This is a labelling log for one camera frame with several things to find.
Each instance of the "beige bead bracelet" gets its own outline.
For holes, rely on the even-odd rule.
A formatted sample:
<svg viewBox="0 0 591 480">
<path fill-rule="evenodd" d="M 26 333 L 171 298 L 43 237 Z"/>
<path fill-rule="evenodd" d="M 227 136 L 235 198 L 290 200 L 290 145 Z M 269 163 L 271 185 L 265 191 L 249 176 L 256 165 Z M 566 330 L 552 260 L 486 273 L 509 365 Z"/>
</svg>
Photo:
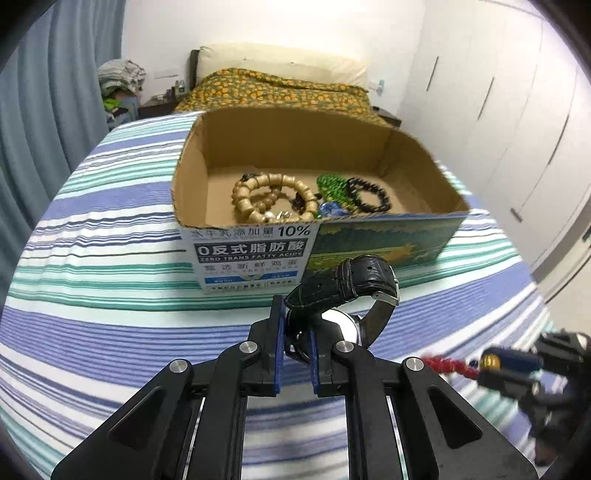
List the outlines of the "beige bead bracelet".
<svg viewBox="0 0 591 480">
<path fill-rule="evenodd" d="M 271 192 L 254 205 L 251 202 L 253 190 L 262 187 L 270 187 Z M 306 211 L 301 215 L 295 215 L 288 219 L 278 220 L 270 211 L 281 194 L 282 187 L 289 187 L 299 193 L 306 202 Z M 311 222 L 316 218 L 318 203 L 316 196 L 301 180 L 280 173 L 261 174 L 246 181 L 237 181 L 232 190 L 234 206 L 246 219 L 247 223 L 280 223 L 280 222 Z"/>
</svg>

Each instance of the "printed label on box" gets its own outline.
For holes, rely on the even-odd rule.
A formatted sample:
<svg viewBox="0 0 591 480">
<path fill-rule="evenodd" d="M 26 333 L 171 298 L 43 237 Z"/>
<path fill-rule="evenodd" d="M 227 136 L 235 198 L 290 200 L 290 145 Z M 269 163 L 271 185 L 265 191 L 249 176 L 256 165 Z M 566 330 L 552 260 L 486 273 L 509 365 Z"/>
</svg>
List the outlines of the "printed label on box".
<svg viewBox="0 0 591 480">
<path fill-rule="evenodd" d="M 182 229 L 197 279 L 207 293 L 296 286 L 308 263 L 318 223 Z"/>
</svg>

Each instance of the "blue curtain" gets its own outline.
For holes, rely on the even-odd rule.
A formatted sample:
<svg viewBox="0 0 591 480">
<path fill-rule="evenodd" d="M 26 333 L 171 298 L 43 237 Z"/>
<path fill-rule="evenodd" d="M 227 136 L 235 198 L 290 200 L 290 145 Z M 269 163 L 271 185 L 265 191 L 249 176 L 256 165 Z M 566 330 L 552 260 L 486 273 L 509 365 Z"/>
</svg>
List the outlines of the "blue curtain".
<svg viewBox="0 0 591 480">
<path fill-rule="evenodd" d="M 108 133 L 96 69 L 121 56 L 125 0 L 57 0 L 0 72 L 0 310 L 32 229 Z"/>
</svg>

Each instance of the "striped fabric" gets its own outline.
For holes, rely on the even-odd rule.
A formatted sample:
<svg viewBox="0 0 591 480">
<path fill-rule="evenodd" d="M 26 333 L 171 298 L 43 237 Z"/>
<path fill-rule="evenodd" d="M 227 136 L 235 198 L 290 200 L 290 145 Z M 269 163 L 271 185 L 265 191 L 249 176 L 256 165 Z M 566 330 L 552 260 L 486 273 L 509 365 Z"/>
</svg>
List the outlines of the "striped fabric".
<svg viewBox="0 0 591 480">
<path fill-rule="evenodd" d="M 0 322 L 0 417 L 45 478 L 170 360 L 212 359 L 268 313 L 268 294 L 206 297 L 186 257 L 170 180 L 197 115 L 111 132 L 60 190 L 22 253 Z M 402 303 L 372 346 L 377 356 L 473 358 L 490 344 L 526 348 L 550 328 L 514 247 L 446 175 L 474 208 L 436 264 L 397 272 Z M 364 299 L 346 306 L 368 308 Z M 346 478 L 343 401 L 316 398 L 308 370 L 293 361 L 284 362 L 283 379 L 278 398 L 249 399 L 243 478 Z M 450 381 L 531 457 L 515 403 L 474 382 Z"/>
</svg>

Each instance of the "yellow floral bedding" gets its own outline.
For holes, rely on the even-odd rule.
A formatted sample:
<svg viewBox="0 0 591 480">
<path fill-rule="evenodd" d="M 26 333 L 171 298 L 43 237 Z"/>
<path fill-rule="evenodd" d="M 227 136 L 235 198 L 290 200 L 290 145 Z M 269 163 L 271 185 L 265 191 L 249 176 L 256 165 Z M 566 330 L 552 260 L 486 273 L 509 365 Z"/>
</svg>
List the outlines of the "yellow floral bedding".
<svg viewBox="0 0 591 480">
<path fill-rule="evenodd" d="M 372 110 L 367 92 L 361 87 L 289 80 L 237 68 L 219 70 L 205 77 L 177 105 L 176 111 L 211 110 L 231 105 L 282 105 L 333 111 L 389 127 Z"/>
</svg>

